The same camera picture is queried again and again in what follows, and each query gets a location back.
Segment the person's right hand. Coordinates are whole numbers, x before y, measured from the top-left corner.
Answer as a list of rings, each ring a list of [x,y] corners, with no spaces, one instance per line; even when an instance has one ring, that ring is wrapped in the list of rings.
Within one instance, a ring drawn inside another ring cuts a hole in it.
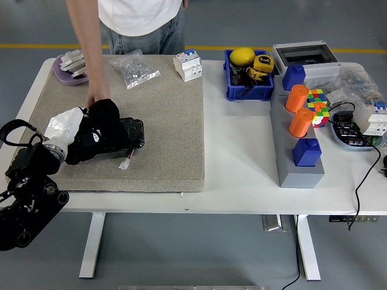
[[[85,107],[89,108],[99,100],[110,99],[111,89],[106,80],[90,80]]]

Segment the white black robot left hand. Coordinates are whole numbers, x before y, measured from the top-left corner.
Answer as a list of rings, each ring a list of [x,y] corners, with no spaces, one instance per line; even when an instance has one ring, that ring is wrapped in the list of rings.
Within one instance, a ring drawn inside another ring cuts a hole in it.
[[[75,107],[52,117],[44,133],[48,138],[44,144],[67,149],[68,145],[74,142],[83,115],[83,110]]]

